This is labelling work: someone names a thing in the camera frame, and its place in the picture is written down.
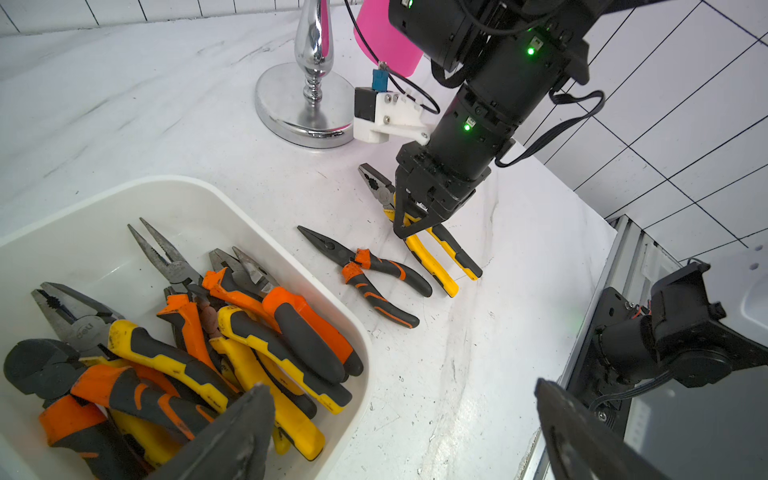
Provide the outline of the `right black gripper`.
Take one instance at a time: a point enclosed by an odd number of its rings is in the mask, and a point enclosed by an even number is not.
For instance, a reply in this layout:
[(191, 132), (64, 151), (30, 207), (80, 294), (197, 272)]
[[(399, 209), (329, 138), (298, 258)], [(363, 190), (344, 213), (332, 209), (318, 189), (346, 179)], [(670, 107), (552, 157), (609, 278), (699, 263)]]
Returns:
[(451, 218), (512, 146), (507, 108), (477, 95), (458, 95), (426, 145), (397, 155), (394, 233), (406, 239)]

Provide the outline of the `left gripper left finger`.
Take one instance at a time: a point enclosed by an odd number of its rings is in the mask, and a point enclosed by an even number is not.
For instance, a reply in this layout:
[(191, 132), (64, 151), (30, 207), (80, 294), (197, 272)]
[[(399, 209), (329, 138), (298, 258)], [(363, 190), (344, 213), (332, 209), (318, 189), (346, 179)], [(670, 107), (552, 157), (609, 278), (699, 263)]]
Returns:
[(151, 479), (262, 479), (276, 419), (269, 387), (257, 385)]

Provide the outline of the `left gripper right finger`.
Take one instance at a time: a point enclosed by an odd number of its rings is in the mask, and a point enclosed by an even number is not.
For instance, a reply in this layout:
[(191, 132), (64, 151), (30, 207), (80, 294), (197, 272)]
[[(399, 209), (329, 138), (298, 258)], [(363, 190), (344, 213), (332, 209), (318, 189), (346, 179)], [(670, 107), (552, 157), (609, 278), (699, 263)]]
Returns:
[(573, 395), (540, 378), (537, 411), (556, 479), (664, 479)]

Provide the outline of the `black orange long-nose pliers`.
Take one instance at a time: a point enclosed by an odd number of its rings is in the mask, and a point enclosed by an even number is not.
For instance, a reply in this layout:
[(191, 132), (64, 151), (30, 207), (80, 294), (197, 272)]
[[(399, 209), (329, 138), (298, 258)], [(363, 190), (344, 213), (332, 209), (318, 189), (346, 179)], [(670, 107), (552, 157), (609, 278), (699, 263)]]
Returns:
[(420, 325), (420, 320), (415, 315), (387, 300), (364, 271), (371, 270), (389, 275), (428, 298), (433, 289), (422, 275), (402, 263), (381, 259), (369, 249), (352, 251), (340, 242), (305, 226), (298, 225), (297, 229), (320, 253), (341, 267), (344, 282), (353, 286), (379, 315), (409, 329)]

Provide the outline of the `white plastic storage box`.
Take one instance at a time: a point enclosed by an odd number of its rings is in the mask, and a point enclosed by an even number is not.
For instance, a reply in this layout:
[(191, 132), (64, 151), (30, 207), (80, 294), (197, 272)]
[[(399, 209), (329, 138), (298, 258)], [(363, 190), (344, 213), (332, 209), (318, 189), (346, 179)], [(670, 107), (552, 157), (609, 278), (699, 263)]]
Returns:
[[(324, 380), (265, 321), (213, 297), (203, 287), (212, 269), (209, 252), (230, 253), (234, 247), (336, 327), (361, 358), (363, 373), (341, 383)], [(361, 322), (221, 191), (199, 180), (162, 176), (127, 183), (2, 240), (3, 478), (97, 479), (78, 454), (48, 445), (38, 420), (44, 401), (21, 393), (3, 373), (18, 342), (63, 342), (31, 296), (43, 282), (66, 285), (190, 353), (214, 368), (238, 393), (237, 400), (257, 385), (268, 386), (276, 419), (263, 478), (329, 477), (367, 398), (370, 343)], [(78, 354), (87, 366), (130, 366), (142, 382), (201, 404), (216, 412), (216, 419), (237, 401), (219, 413), (157, 370), (119, 357)], [(101, 411), (147, 470), (145, 479), (196, 439), (105, 407)]]

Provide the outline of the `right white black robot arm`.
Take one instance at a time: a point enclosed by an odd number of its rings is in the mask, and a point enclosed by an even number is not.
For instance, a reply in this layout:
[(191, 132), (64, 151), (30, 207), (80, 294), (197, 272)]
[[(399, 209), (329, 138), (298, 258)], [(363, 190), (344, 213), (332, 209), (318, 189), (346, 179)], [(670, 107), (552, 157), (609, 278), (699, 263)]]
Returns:
[(455, 218), (485, 277), (445, 319), (450, 384), (559, 377), (627, 216), (675, 259), (767, 242), (767, 5), (670, 1), (602, 17), (589, 88), (607, 102), (493, 173)]

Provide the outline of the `orange black pliers in box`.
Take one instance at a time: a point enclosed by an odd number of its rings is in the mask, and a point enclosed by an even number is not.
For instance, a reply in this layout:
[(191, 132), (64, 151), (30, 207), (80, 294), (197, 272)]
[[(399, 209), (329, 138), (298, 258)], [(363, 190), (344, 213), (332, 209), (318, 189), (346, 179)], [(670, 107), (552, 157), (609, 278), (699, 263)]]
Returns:
[(212, 269), (203, 287), (213, 297), (240, 307), (266, 322), (291, 351), (331, 383), (357, 377), (364, 364), (336, 327), (315, 312), (306, 299), (280, 286), (254, 258), (234, 247), (209, 252)]

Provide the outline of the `black orange cutters in box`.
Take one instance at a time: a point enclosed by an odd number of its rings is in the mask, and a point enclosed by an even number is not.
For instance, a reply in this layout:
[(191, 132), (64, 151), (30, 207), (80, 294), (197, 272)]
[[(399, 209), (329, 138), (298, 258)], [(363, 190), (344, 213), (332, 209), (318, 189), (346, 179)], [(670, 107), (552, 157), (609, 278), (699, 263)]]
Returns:
[(130, 366), (87, 366), (78, 352), (53, 339), (27, 339), (7, 354), (3, 373), (21, 393), (44, 401), (38, 420), (52, 448), (70, 450), (97, 479), (143, 479), (147, 470), (103, 407), (172, 428), (193, 440), (217, 413), (154, 388)]

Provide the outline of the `yellow black pliers in box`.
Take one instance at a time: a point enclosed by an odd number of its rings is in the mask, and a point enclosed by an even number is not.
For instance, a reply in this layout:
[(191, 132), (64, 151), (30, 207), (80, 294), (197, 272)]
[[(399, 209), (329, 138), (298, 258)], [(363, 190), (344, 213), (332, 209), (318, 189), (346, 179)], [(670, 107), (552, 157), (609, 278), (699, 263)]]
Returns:
[(85, 357), (119, 357), (157, 370), (184, 384), (219, 413), (238, 398), (214, 368), (155, 339), (97, 300), (51, 282), (43, 282), (31, 296), (59, 339)]

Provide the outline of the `chrome glass holder stand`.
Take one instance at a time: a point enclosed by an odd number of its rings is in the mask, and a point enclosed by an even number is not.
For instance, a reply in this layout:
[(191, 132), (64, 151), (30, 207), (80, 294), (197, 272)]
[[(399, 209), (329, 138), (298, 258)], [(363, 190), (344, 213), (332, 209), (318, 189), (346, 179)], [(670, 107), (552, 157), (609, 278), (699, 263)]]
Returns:
[(278, 137), (306, 148), (330, 149), (353, 139), (354, 88), (332, 71), (334, 44), (327, 1), (303, 4), (294, 42), (295, 60), (258, 79), (255, 107)]

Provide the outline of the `pink wine glass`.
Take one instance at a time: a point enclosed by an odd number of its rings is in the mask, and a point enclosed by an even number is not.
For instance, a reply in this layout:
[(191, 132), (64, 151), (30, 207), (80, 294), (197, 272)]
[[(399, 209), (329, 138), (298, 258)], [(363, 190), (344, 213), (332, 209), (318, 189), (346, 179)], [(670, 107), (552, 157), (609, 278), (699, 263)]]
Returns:
[(410, 77), (423, 52), (390, 24), (388, 7), (388, 0), (365, 0), (356, 17), (357, 26), (373, 52), (365, 46), (356, 30), (353, 33), (361, 51), (375, 65), (384, 61), (395, 72)]

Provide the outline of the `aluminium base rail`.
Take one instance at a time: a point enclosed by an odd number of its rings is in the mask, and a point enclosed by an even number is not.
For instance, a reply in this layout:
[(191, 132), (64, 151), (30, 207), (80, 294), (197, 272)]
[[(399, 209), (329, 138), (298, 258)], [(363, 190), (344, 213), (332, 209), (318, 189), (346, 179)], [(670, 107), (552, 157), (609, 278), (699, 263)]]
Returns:
[(640, 320), (649, 314), (651, 287), (681, 264), (626, 215), (609, 224), (617, 231), (597, 283), (576, 344), (558, 383), (588, 406), (598, 397), (631, 389), (604, 355), (608, 350), (624, 359), (624, 351), (639, 350)]

